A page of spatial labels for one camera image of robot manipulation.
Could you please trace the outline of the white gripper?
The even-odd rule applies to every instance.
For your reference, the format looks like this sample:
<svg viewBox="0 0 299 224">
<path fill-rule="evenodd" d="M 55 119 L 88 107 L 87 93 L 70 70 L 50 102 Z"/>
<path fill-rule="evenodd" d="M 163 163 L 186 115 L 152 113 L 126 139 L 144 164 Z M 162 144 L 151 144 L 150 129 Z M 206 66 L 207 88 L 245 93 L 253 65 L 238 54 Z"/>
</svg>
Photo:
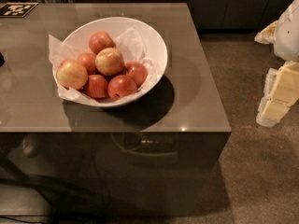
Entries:
<svg viewBox="0 0 299 224">
<path fill-rule="evenodd" d="M 280 68 L 270 68 L 264 83 L 263 98 L 256 122 L 264 127 L 280 123 L 299 100 L 299 0 L 293 0 L 281 14 L 261 30 L 254 41 L 273 44 L 275 54 L 285 62 Z"/>
</svg>

